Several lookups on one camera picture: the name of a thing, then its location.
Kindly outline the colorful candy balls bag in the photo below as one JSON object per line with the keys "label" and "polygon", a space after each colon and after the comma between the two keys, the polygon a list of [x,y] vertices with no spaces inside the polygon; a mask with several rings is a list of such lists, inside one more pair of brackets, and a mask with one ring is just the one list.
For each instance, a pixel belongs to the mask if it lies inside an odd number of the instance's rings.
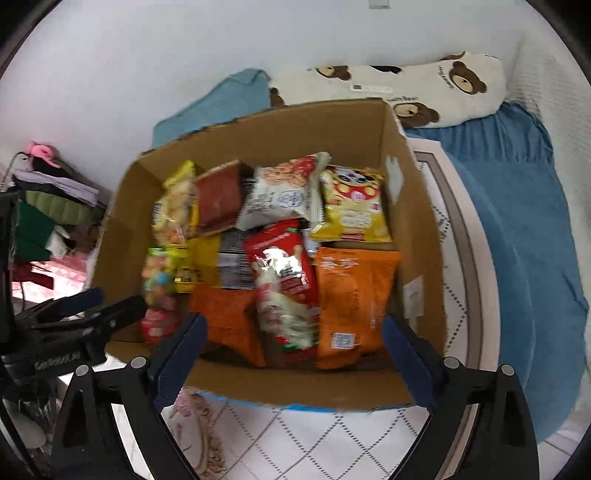
{"label": "colorful candy balls bag", "polygon": [[141,272],[142,294],[150,308],[174,311],[175,275],[180,262],[175,248],[149,248]]}

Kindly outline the orange snack packet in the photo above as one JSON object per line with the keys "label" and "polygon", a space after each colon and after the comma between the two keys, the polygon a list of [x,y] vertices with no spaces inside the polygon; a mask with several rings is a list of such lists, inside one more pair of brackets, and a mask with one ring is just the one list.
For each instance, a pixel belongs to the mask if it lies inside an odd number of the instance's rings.
{"label": "orange snack packet", "polygon": [[266,366],[259,325],[256,323],[256,291],[228,290],[197,284],[189,310],[207,323],[207,340],[228,347],[254,367]]}
{"label": "orange snack packet", "polygon": [[318,248],[318,368],[353,366],[384,348],[382,322],[400,262],[396,251]]}

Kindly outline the yellow black snack bag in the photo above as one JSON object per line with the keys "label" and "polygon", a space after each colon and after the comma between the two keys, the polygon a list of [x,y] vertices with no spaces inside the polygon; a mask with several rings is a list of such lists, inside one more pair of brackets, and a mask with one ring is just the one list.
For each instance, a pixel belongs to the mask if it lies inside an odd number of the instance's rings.
{"label": "yellow black snack bag", "polygon": [[228,290],[253,290],[249,259],[243,250],[245,232],[236,229],[189,240],[177,248],[174,285],[177,293],[190,293],[197,284]]}

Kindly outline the yellow biscuit snack bag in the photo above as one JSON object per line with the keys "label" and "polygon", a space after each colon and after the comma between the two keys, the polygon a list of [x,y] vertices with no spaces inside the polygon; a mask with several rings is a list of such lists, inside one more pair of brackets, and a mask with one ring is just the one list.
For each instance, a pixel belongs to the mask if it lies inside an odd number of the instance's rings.
{"label": "yellow biscuit snack bag", "polygon": [[163,247],[183,245],[195,236],[198,220],[195,165],[186,160],[162,184],[152,209],[152,232]]}

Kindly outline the red spicy strip packet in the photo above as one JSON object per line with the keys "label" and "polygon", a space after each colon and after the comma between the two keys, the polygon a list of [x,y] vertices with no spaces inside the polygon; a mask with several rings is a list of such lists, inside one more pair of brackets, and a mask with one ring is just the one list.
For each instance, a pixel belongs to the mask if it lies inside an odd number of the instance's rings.
{"label": "red spicy strip packet", "polygon": [[243,242],[256,285],[259,328],[273,336],[287,363],[315,358],[320,290],[304,248],[301,222],[283,220]]}

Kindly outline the yellow panda snack bag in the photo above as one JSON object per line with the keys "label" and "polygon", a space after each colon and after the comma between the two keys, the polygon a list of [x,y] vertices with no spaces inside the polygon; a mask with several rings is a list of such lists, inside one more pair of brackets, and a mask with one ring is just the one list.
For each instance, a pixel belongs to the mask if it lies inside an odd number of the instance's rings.
{"label": "yellow panda snack bag", "polygon": [[320,177],[322,219],[311,228],[317,242],[392,241],[384,214],[384,176],[375,169],[329,165]]}

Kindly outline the brown snack packet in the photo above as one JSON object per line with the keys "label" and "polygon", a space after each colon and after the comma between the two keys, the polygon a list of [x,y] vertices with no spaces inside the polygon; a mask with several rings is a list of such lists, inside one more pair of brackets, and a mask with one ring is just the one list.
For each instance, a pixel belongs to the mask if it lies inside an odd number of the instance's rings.
{"label": "brown snack packet", "polygon": [[245,182],[253,169],[239,160],[217,165],[195,179],[197,194],[197,236],[231,229],[245,202]]}

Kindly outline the small red triangular packet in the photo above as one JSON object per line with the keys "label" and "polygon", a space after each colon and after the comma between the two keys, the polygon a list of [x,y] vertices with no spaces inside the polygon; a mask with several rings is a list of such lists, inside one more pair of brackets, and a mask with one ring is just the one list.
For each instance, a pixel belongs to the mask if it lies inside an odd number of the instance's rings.
{"label": "small red triangular packet", "polygon": [[158,344],[171,337],[177,330],[180,320],[173,311],[149,307],[140,320],[141,335],[145,343]]}

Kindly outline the pile of clothes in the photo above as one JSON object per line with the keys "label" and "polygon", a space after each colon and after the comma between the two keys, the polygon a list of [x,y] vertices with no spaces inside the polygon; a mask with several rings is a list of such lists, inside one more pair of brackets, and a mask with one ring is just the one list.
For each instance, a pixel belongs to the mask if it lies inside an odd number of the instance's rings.
{"label": "pile of clothes", "polygon": [[85,287],[111,196],[58,158],[53,168],[22,149],[1,170],[1,191],[18,200],[12,294],[26,306]]}

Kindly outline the pink plush toy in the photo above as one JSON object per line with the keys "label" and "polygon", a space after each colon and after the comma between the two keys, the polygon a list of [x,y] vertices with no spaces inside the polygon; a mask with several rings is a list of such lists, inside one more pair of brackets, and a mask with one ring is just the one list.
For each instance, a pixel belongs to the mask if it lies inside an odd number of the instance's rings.
{"label": "pink plush toy", "polygon": [[53,168],[60,168],[58,151],[52,146],[31,141],[25,148],[25,154],[33,158],[39,158]]}

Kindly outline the blue bed sheet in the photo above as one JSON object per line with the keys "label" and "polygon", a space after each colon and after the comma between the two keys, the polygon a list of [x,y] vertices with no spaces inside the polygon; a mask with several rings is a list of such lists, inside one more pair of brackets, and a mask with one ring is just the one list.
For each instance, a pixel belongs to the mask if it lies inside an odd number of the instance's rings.
{"label": "blue bed sheet", "polygon": [[499,359],[516,370],[544,441],[575,405],[589,312],[550,135],[517,102],[459,126],[407,133],[440,142],[472,198],[497,276]]}

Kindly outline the cardboard milk box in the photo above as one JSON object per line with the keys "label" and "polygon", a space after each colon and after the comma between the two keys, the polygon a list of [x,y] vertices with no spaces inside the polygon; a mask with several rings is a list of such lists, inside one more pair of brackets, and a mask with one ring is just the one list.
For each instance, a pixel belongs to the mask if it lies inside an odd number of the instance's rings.
{"label": "cardboard milk box", "polygon": [[198,227],[242,229],[254,289],[190,286],[222,354],[191,386],[239,401],[370,411],[412,397],[382,338],[406,286],[423,288],[418,333],[446,340],[439,229],[421,172],[383,100],[288,106],[173,141],[135,161],[106,217],[91,283],[114,303],[157,300],[154,207],[193,161]]}

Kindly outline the white red snack packet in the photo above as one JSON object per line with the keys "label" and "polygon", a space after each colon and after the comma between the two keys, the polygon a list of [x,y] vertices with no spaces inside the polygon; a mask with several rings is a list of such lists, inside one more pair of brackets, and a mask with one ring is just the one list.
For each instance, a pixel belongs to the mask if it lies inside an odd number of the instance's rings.
{"label": "white red snack packet", "polygon": [[331,161],[328,152],[318,152],[257,167],[235,228],[247,231],[290,219],[320,222],[324,216],[321,175]]}

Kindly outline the light blue pillow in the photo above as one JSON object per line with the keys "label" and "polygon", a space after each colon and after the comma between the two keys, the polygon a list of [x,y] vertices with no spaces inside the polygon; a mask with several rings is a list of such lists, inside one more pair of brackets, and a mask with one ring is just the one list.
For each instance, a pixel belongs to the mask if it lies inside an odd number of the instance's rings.
{"label": "light blue pillow", "polygon": [[269,110],[269,86],[269,75],[260,69],[247,68],[226,77],[204,97],[158,122],[152,130],[151,148],[212,125]]}

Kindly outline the bear print pillow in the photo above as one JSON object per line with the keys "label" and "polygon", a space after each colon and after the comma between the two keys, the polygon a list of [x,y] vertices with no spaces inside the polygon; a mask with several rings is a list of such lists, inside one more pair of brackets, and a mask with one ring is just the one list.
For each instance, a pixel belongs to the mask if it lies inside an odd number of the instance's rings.
{"label": "bear print pillow", "polygon": [[273,107],[380,98],[406,129],[445,128],[492,115],[506,95],[502,61],[466,51],[428,64],[325,66],[270,80]]}

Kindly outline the white wall socket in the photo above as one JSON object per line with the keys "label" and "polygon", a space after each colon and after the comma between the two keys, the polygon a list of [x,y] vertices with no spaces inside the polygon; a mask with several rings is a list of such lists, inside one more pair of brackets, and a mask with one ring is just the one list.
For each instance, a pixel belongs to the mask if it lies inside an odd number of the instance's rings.
{"label": "white wall socket", "polygon": [[370,9],[390,9],[390,0],[369,0]]}

